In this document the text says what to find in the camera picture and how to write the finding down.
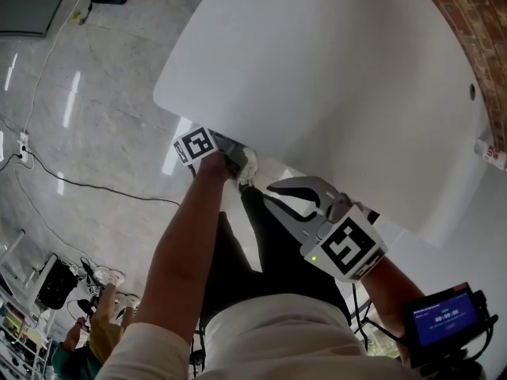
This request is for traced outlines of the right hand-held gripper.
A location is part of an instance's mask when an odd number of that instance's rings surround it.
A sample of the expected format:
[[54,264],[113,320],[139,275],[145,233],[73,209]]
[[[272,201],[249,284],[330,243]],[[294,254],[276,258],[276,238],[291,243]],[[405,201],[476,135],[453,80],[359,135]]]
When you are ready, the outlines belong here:
[[[320,177],[289,177],[267,187],[270,192],[312,202],[327,209],[337,199],[337,190]],[[387,246],[373,226],[378,214],[362,203],[352,201],[340,217],[336,212],[343,199],[323,214],[316,211],[302,216],[281,200],[264,198],[264,205],[302,246],[303,259],[336,280],[361,281],[387,254]]]

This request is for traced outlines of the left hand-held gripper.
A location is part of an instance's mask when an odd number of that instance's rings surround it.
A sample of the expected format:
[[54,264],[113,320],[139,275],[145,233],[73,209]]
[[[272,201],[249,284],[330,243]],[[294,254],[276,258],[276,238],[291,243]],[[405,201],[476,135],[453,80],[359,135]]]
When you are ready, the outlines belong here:
[[233,139],[209,130],[198,127],[177,137],[173,148],[181,161],[196,175],[195,165],[209,154],[220,152],[226,156],[226,164],[233,175],[238,175],[246,165],[244,146]]

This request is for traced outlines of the person's left forearm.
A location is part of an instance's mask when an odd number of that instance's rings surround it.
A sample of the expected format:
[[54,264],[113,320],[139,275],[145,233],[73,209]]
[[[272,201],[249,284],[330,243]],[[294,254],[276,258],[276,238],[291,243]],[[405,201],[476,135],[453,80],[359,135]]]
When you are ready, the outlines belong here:
[[202,159],[154,252],[136,322],[192,341],[212,265],[223,187],[230,176],[220,152]]

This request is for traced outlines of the person's right forearm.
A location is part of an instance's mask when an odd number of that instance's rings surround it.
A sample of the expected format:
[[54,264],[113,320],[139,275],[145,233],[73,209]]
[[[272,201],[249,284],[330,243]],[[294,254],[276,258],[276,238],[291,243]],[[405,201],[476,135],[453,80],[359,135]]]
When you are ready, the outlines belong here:
[[378,262],[361,280],[385,329],[398,338],[406,334],[404,306],[423,298],[424,293],[387,257]]

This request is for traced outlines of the white desk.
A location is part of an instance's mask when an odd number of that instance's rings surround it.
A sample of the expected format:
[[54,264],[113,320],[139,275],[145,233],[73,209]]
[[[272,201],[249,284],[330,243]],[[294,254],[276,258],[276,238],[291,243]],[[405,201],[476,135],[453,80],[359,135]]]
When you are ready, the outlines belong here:
[[432,0],[203,0],[153,98],[435,246],[485,169],[485,104]]

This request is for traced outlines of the person's left white shoe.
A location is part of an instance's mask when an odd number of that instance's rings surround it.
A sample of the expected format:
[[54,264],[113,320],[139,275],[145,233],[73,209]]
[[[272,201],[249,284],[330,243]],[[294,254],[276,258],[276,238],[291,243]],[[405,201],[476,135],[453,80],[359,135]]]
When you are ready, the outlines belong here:
[[239,192],[245,188],[254,186],[254,178],[257,174],[257,154],[249,147],[243,147],[243,154],[246,158],[246,164],[242,167],[236,177],[236,185]]

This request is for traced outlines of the person's beige shirt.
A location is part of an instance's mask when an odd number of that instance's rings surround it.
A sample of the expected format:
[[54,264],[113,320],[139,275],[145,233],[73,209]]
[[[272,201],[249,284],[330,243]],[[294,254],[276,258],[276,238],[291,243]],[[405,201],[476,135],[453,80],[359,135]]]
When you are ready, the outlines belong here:
[[[335,306],[278,294],[237,303],[205,329],[195,380],[421,380],[395,359],[370,356]],[[128,327],[95,380],[188,380],[190,346],[161,327]]]

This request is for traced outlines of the black monitor screen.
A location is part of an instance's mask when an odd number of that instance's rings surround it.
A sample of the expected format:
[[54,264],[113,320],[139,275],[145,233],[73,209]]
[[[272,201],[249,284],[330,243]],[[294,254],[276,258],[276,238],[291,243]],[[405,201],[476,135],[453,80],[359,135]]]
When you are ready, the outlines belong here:
[[440,363],[482,334],[490,342],[497,321],[484,293],[468,283],[408,302],[403,322],[411,366]]

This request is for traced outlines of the black bag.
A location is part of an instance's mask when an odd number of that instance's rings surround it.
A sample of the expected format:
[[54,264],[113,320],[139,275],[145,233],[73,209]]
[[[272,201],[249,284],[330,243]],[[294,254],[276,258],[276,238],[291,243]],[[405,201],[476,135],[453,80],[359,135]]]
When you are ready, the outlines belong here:
[[48,309],[60,310],[77,285],[78,277],[71,271],[71,267],[57,259],[44,280],[37,299]]

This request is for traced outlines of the white bottle red label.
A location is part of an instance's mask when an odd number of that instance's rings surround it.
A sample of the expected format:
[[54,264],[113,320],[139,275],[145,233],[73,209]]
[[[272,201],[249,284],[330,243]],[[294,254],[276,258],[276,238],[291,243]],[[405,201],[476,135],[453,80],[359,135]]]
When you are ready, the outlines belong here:
[[507,172],[507,153],[496,149],[489,143],[478,139],[475,144],[475,153],[485,162]]

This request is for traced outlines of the grey metal cabinet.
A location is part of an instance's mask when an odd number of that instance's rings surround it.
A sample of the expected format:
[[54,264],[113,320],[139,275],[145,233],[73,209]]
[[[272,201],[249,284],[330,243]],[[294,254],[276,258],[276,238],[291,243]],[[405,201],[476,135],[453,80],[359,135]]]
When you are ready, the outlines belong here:
[[46,36],[61,1],[0,0],[0,36]]

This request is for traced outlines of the white frame table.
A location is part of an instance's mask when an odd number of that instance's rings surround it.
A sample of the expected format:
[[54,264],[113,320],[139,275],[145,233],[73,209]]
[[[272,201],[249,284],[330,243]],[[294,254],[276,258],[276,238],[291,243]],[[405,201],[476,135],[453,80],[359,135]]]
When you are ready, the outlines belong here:
[[43,263],[30,264],[15,258],[15,252],[25,240],[25,231],[20,230],[8,245],[0,245],[0,295],[23,317],[22,324],[37,329],[43,308],[36,301],[48,275],[57,261],[53,253]]

